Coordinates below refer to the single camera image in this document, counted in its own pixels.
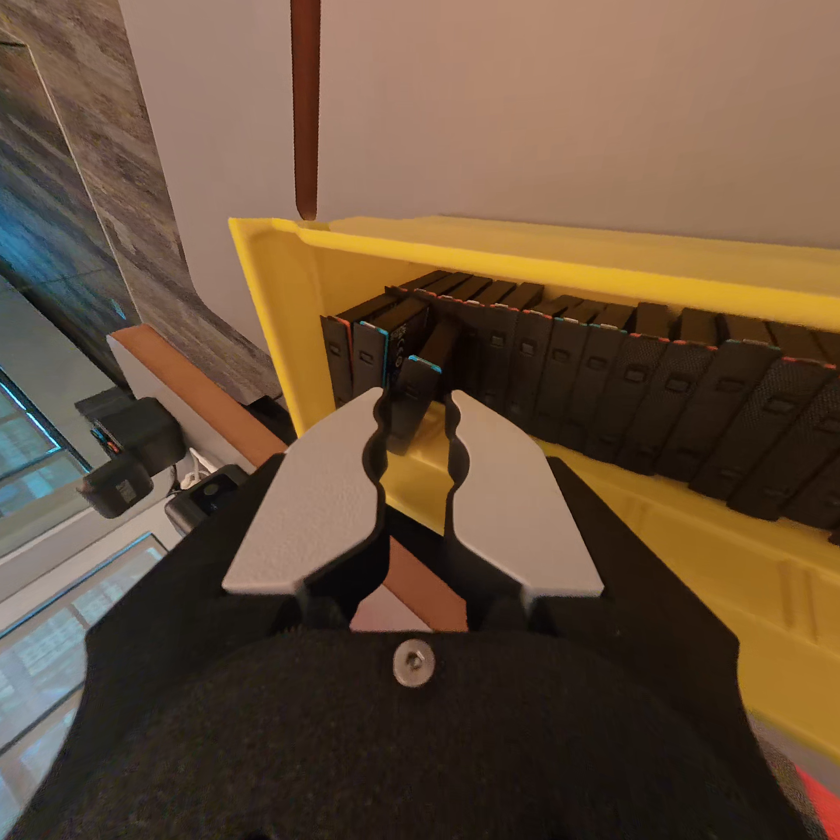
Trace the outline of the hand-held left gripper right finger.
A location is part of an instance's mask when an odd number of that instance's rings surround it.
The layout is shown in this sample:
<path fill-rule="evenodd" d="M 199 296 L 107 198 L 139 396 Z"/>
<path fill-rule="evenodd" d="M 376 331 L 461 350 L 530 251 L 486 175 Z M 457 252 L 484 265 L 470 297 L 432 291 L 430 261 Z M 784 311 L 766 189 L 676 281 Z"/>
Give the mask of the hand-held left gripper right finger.
<path fill-rule="evenodd" d="M 445 431 L 444 581 L 467 619 L 498 606 L 528 619 L 543 599 L 600 597 L 602 577 L 541 447 L 464 391 L 446 397 Z"/>

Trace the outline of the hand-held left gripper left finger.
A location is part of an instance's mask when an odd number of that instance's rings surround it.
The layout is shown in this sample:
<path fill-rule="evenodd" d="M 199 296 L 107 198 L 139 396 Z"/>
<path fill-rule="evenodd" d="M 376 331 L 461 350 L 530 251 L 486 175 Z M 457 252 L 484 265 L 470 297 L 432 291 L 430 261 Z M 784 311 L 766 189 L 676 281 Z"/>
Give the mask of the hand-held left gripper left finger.
<path fill-rule="evenodd" d="M 289 447 L 223 579 L 235 595 L 330 599 L 354 615 L 389 570 L 382 478 L 391 410 L 372 387 Z"/>

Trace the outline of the black camera battery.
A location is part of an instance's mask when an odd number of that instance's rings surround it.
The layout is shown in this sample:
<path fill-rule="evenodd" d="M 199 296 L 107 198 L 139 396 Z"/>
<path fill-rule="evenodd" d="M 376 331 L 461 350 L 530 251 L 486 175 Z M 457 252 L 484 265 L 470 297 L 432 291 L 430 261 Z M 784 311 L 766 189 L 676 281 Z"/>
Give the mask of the black camera battery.
<path fill-rule="evenodd" d="M 438 399 L 448 374 L 450 358 L 413 354 L 403 363 L 391 390 L 391 422 L 387 450 L 404 455 L 424 420 L 431 403 Z"/>

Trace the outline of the yellow plastic bin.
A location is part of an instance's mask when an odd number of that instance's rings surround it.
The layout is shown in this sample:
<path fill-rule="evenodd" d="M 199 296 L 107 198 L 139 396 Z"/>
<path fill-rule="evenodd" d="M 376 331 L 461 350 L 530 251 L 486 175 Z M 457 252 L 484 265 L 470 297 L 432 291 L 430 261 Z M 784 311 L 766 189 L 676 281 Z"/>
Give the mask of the yellow plastic bin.
<path fill-rule="evenodd" d="M 298 435 L 334 409 L 321 316 L 434 269 L 838 332 L 836 249 L 447 216 L 228 225 Z M 540 447 L 738 636 L 748 710 L 837 762 L 839 553 L 827 534 L 748 518 L 672 480 Z"/>

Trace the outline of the black battery charging case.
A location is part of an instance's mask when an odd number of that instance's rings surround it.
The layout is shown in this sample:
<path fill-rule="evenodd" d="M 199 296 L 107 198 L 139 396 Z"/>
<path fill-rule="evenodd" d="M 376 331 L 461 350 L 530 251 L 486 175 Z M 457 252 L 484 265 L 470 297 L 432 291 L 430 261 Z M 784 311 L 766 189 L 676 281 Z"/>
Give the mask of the black battery charging case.
<path fill-rule="evenodd" d="M 239 466 L 225 465 L 177 492 L 164 505 L 164 513 L 175 530 L 186 536 L 224 508 L 248 478 Z"/>

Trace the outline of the dark desk device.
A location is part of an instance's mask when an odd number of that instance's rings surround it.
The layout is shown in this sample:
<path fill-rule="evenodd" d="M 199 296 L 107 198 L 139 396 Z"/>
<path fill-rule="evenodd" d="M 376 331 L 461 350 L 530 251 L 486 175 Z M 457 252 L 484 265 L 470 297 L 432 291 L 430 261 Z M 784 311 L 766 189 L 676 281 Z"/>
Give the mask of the dark desk device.
<path fill-rule="evenodd" d="M 186 456 L 181 425 L 153 396 L 94 419 L 91 433 L 108 461 L 86 474 L 77 492 L 106 519 L 121 517 L 147 498 L 154 478 Z"/>

